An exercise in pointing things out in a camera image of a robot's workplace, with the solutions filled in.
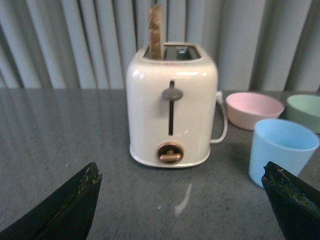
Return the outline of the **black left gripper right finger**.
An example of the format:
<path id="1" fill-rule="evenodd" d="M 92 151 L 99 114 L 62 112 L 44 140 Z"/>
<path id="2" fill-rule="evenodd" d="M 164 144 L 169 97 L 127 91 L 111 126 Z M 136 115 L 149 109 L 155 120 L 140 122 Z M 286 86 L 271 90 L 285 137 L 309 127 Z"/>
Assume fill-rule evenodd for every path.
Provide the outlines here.
<path id="1" fill-rule="evenodd" d="M 269 161 L 261 178 L 286 240 L 320 238 L 320 192 L 283 167 Z"/>

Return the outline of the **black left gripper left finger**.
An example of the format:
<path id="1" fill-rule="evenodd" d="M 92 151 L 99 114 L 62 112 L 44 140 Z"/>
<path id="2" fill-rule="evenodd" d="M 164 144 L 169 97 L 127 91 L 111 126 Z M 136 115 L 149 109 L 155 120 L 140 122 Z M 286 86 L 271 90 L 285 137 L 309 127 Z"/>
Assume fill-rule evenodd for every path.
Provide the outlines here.
<path id="1" fill-rule="evenodd" d="M 2 240 L 85 240 L 95 215 L 102 174 L 89 163 L 19 220 Z"/>

